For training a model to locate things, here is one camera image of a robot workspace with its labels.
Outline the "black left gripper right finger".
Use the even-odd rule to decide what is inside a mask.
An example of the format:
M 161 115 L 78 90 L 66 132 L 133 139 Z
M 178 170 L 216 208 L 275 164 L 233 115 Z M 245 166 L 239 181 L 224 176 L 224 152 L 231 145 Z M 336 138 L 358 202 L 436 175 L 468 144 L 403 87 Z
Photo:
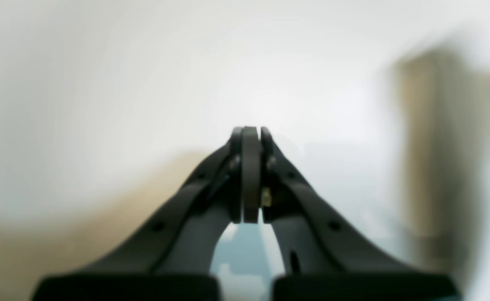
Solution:
M 244 128 L 244 221 L 262 215 L 285 276 L 273 301 L 460 301 L 444 274 L 419 272 L 375 246 L 283 155 L 265 127 Z

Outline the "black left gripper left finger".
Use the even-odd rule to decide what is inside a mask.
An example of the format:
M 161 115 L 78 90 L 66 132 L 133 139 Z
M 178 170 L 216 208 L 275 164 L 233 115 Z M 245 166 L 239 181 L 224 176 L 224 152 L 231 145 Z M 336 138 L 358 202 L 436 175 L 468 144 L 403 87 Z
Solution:
M 220 236 L 241 221 L 243 128 L 107 255 L 40 282 L 33 301 L 219 301 L 210 275 Z

